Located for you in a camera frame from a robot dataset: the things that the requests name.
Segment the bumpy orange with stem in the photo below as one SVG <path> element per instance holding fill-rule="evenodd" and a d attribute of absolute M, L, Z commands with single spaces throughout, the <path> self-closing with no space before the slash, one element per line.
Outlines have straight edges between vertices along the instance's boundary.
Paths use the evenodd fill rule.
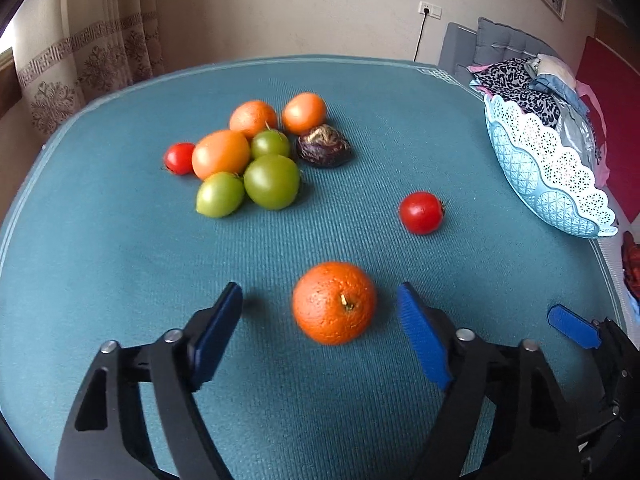
<path fill-rule="evenodd" d="M 317 264 L 296 283 L 292 312 L 311 340 L 326 346 L 348 344 L 370 326 L 378 306 L 372 280 L 358 266 L 341 261 Z"/>

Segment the light green tomato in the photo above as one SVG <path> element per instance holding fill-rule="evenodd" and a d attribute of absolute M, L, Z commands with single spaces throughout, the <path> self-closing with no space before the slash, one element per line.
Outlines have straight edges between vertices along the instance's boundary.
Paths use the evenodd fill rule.
<path fill-rule="evenodd" d="M 217 172 L 204 180 L 196 194 L 195 210 L 209 218 L 224 218 L 243 203 L 244 185 L 230 172 Z"/>

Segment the small red tomato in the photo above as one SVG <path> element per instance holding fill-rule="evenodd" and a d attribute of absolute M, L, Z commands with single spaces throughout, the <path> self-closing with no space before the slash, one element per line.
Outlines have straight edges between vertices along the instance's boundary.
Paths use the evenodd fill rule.
<path fill-rule="evenodd" d="M 195 145 L 189 142 L 172 144 L 163 156 L 165 168 L 176 176 L 192 174 L 192 155 Z"/>

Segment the large green tomato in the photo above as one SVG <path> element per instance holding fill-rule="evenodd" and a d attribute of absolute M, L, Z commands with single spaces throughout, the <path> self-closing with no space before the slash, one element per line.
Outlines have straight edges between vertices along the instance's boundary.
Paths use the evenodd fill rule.
<path fill-rule="evenodd" d="M 243 176 L 245 191 L 257 205 L 281 210 L 297 197 L 300 174 L 292 159 L 283 155 L 264 155 L 253 160 Z"/>

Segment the smooth large orange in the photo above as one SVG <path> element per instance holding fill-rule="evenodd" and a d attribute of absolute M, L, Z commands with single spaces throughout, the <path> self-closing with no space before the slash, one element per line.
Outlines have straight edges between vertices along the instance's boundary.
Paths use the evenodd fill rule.
<path fill-rule="evenodd" d="M 192 168 L 201 180 L 206 180 L 217 172 L 242 174 L 250 162 L 250 156 L 250 144 L 243 133 L 218 130 L 195 144 Z"/>

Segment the dark purple shrivelled fruit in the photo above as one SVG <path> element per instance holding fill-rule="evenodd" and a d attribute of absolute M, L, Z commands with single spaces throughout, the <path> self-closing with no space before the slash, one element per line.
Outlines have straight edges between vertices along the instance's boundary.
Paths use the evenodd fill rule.
<path fill-rule="evenodd" d="M 354 157 L 352 144 L 337 128 L 321 125 L 312 128 L 296 141 L 298 157 L 318 168 L 335 168 Z"/>

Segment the light blue lace basket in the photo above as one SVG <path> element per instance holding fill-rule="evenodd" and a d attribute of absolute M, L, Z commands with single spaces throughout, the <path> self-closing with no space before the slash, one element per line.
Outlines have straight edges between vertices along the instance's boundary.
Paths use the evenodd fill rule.
<path fill-rule="evenodd" d="M 568 235 L 612 237 L 618 232 L 608 196 L 577 152 L 533 113 L 498 94 L 484 97 L 489 141 L 512 190 L 536 216 Z"/>

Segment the pile of clothes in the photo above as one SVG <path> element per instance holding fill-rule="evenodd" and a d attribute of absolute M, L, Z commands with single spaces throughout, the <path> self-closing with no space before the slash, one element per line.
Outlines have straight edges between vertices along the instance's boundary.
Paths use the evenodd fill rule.
<path fill-rule="evenodd" d="M 598 188 L 606 185 L 606 147 L 590 120 L 600 105 L 588 86 L 578 81 L 568 65 L 553 55 L 508 58 L 486 65 L 470 65 L 471 87 L 486 96 L 501 96 L 518 104 L 524 114 L 533 113 L 554 129 L 567 148 L 575 150 L 582 164 L 596 177 Z"/>

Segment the red cloth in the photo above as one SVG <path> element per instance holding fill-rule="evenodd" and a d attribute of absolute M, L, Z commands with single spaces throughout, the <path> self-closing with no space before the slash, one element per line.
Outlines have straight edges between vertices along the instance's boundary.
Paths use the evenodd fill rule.
<path fill-rule="evenodd" d="M 601 41 L 588 37 L 577 79 L 598 98 L 603 120 L 589 106 L 598 142 L 608 151 L 606 185 L 633 222 L 639 214 L 639 74 Z"/>

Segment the teal bed mat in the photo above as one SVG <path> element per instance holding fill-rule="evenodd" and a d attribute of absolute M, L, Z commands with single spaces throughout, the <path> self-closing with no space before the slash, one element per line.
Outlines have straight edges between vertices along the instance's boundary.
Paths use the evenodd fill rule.
<path fill-rule="evenodd" d="M 355 157 L 303 167 L 296 202 L 245 203 L 209 219 L 198 180 L 163 166 L 171 144 L 224 128 L 238 105 L 326 101 Z M 429 192 L 439 229 L 408 232 L 399 205 Z M 348 344 L 307 337 L 292 312 L 317 264 L 358 266 L 378 292 Z M 474 93 L 424 66 L 358 58 L 281 58 L 200 67 L 89 105 L 58 129 L 1 233 L 1 409 L 52 474 L 63 428 L 99 346 L 147 344 L 241 285 L 243 315 L 211 382 L 196 394 L 238 479 L 405 479 L 442 393 L 399 324 L 410 282 L 454 324 L 490 342 L 538 341 L 578 412 L 601 399 L 590 353 L 546 320 L 622 310 L 597 245 L 540 221 L 504 178 Z"/>

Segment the grey padded headboard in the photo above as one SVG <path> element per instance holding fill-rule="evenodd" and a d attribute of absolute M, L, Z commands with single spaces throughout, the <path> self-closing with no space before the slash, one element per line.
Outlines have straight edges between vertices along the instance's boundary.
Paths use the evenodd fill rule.
<path fill-rule="evenodd" d="M 479 18 L 477 28 L 449 22 L 438 60 L 438 68 L 467 84 L 469 66 L 485 66 L 509 58 L 536 58 L 539 53 L 559 57 L 544 40 L 510 25 Z"/>

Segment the small green tomato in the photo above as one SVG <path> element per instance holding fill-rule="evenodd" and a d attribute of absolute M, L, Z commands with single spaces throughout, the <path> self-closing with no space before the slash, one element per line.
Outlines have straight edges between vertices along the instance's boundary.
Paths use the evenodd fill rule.
<path fill-rule="evenodd" d="M 266 155 L 288 157 L 291 154 L 291 144 L 288 137 L 281 131 L 267 129 L 254 136 L 252 142 L 250 142 L 250 150 L 254 159 Z"/>

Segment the patterned beige curtain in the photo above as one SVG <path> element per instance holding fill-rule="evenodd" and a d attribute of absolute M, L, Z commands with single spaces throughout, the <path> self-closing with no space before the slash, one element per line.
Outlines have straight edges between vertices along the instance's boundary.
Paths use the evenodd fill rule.
<path fill-rule="evenodd" d="M 13 23 L 17 79 L 40 136 L 165 71 L 156 0 L 24 0 Z"/>

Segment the white wall socket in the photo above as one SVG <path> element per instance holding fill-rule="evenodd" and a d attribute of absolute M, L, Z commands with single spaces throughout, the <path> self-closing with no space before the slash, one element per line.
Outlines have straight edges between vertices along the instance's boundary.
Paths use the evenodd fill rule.
<path fill-rule="evenodd" d="M 435 3 L 421 1 L 419 3 L 418 12 L 426 15 L 428 18 L 434 18 L 435 20 L 440 20 L 442 18 L 442 7 Z"/>

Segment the brown wooden window frame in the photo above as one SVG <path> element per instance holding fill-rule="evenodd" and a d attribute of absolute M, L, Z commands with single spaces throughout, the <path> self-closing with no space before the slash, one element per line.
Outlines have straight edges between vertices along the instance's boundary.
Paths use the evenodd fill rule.
<path fill-rule="evenodd" d="M 0 58 L 0 118 L 21 99 L 22 90 L 17 78 L 12 49 L 1 53 Z"/>

